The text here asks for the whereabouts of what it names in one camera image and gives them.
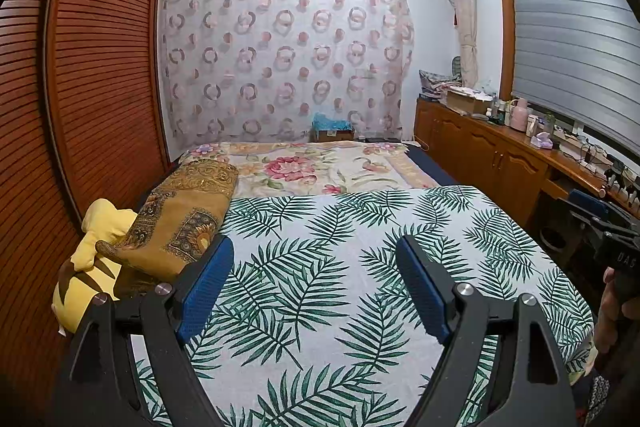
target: louvered wardrobe door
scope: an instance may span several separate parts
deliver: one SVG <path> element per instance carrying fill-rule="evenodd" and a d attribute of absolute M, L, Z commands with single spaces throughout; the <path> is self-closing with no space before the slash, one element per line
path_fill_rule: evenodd
<path fill-rule="evenodd" d="M 29 425 L 48 406 L 65 342 L 51 312 L 51 295 L 58 268 L 80 239 L 41 112 L 44 1 L 5 0 L 0 6 L 2 425 Z"/>
<path fill-rule="evenodd" d="M 51 0 L 49 111 L 65 180 L 84 214 L 118 208 L 166 171 L 158 104 L 158 0 Z"/>

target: metal screw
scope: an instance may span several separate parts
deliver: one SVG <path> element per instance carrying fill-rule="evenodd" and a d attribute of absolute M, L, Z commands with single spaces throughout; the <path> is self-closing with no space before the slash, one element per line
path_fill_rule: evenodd
<path fill-rule="evenodd" d="M 94 298 L 91 299 L 91 302 L 96 306 L 102 306 L 105 302 L 107 302 L 108 298 L 109 296 L 106 293 L 97 293 L 96 295 L 94 295 Z"/>
<path fill-rule="evenodd" d="M 468 282 L 461 282 L 458 286 L 456 286 L 456 290 L 460 295 L 469 296 L 474 292 L 474 287 L 471 286 Z"/>
<path fill-rule="evenodd" d="M 536 305 L 536 298 L 531 295 L 530 293 L 523 293 L 520 298 L 522 299 L 522 302 L 525 303 L 526 306 L 535 306 Z"/>
<path fill-rule="evenodd" d="M 161 282 L 158 285 L 156 285 L 156 288 L 154 289 L 154 291 L 158 295 L 169 295 L 169 293 L 171 293 L 172 289 L 173 288 L 171 287 L 171 285 L 168 282 Z"/>

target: stuffed animal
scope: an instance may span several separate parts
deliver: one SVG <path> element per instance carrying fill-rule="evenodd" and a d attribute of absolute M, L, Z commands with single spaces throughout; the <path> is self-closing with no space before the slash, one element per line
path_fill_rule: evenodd
<path fill-rule="evenodd" d="M 113 287 L 122 269 L 118 263 L 95 251 L 96 241 L 114 243 L 126 235 L 138 214 L 118 210 L 108 200 L 96 200 L 82 220 L 85 232 L 76 251 L 60 268 L 51 308 L 60 324 L 75 333 L 91 299 L 100 292 L 114 295 Z"/>

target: bedspread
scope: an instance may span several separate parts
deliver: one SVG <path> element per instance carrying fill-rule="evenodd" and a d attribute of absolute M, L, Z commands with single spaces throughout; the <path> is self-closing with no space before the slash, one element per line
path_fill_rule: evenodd
<path fill-rule="evenodd" d="M 239 171 L 234 198 L 344 194 L 436 187 L 401 143 L 237 143 L 200 145 L 181 163 L 215 158 Z"/>
<path fill-rule="evenodd" d="M 222 231 L 235 266 L 187 354 L 226 426 L 407 420 L 442 346 L 425 333 L 396 267 L 405 234 L 484 295 L 535 295 L 569 370 L 586 359 L 586 302 L 476 188 L 234 200 Z M 495 346 L 485 338 L 460 425 L 478 413 Z M 139 338 L 134 352 L 152 415 L 167 424 Z"/>

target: gray roller blind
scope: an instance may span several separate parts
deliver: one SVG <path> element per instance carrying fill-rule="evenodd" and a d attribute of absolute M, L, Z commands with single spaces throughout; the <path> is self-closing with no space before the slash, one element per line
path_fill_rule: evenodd
<path fill-rule="evenodd" d="M 626 0 L 514 4 L 514 94 L 640 154 L 640 24 Z"/>

